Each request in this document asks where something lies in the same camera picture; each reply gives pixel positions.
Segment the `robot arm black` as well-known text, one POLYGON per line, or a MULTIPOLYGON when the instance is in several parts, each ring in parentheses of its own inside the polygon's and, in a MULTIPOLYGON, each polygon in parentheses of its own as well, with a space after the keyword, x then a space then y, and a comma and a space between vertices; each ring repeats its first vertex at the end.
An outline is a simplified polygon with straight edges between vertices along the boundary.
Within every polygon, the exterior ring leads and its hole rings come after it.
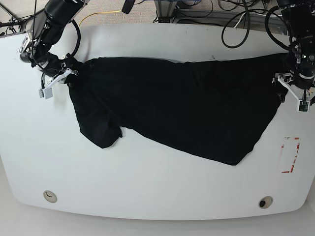
POLYGON ((65 84, 67 76, 77 75, 78 61, 74 56, 80 46, 81 32, 74 18, 87 4, 87 0, 50 0, 33 16, 31 31, 26 34, 18 53, 21 61, 42 72, 41 98, 51 98, 54 84, 65 84), (73 52, 60 59, 49 50, 60 40, 69 23, 76 29, 77 41, 73 52))
POLYGON ((269 37, 288 51, 287 73, 277 73, 273 82, 280 83, 297 99, 297 111, 309 112, 315 103, 315 2, 313 0, 279 0, 265 16, 269 37), (289 35, 289 45, 277 40, 269 29, 269 18, 280 10, 289 35))

